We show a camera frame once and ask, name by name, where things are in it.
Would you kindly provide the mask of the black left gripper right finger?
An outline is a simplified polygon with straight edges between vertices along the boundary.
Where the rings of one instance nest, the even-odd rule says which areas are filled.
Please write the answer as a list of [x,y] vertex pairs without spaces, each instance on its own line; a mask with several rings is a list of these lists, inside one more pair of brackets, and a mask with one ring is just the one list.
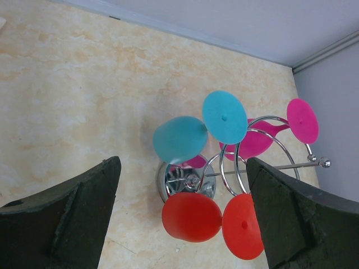
[[269,268],[358,268],[358,202],[256,157],[246,171]]

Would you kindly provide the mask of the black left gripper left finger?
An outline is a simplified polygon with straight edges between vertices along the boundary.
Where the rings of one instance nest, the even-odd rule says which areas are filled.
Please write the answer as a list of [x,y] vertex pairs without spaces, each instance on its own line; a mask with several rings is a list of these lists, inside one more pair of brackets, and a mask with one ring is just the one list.
[[118,156],[1,207],[1,268],[97,268],[121,174]]

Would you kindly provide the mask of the pink plastic wine glass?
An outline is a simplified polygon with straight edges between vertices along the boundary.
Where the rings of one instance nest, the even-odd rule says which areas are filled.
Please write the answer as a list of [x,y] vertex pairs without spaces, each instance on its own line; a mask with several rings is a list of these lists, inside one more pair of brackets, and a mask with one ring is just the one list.
[[226,99],[216,103],[207,98],[202,106],[202,117],[210,134],[220,141],[220,147],[229,143],[228,152],[235,151],[234,143],[241,138],[238,156],[245,160],[264,153],[274,142],[273,138],[285,129],[290,129],[304,144],[314,143],[319,136],[317,117],[312,107],[302,99],[289,102],[287,121],[280,126],[248,118],[238,100]]

